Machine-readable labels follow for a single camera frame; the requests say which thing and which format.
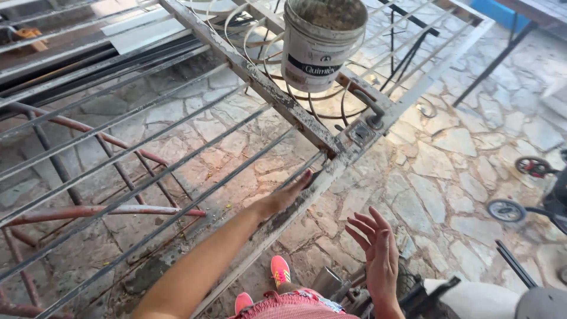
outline plastic bucket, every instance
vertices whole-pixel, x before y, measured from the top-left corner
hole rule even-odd
[[[316,93],[333,85],[356,50],[368,12],[361,0],[288,0],[283,19],[282,76],[290,86]]]

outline stroller wheel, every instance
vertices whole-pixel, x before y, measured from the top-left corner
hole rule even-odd
[[[522,174],[530,174],[533,177],[543,178],[547,172],[551,171],[548,161],[535,156],[523,156],[516,159],[514,166]]]
[[[567,285],[567,266],[563,266],[559,269],[559,271],[557,272],[557,277],[559,277],[559,280]]]
[[[495,199],[486,205],[488,213],[499,221],[517,223],[526,218],[524,206],[508,199]]]

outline stroller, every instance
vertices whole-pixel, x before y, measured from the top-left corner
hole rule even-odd
[[[561,158],[567,163],[567,149],[561,150]],[[557,181],[549,193],[541,200],[540,207],[524,207],[509,199],[495,199],[488,203],[486,210],[499,221],[505,223],[518,223],[526,218],[527,212],[544,215],[563,234],[567,235],[567,167],[556,170],[546,160],[525,156],[520,157],[514,164],[515,168],[522,174],[530,174],[536,178],[545,178],[547,174],[554,174]],[[567,284],[567,265],[558,271],[559,279]]]

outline black metal table leg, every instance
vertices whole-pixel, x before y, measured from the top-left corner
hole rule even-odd
[[[502,53],[500,53],[500,55],[498,55],[498,57],[494,61],[492,61],[492,63],[484,70],[484,72],[482,72],[482,74],[479,75],[479,77],[466,89],[466,91],[463,92],[461,96],[459,96],[455,103],[453,103],[453,107],[457,107],[457,105],[459,105],[459,103],[461,103],[463,99],[466,98],[467,95],[479,85],[480,82],[486,79],[492,73],[492,71],[494,71],[494,69],[498,65],[500,65],[500,63],[510,54],[510,52],[512,52],[512,50],[520,42],[522,42],[522,40],[528,35],[528,33],[536,29],[537,27],[538,24],[536,22],[534,22],[533,20],[530,21],[524,27],[524,29],[522,29],[520,33],[518,33],[518,36],[508,43],[508,46],[504,49],[504,51],[502,51]]]

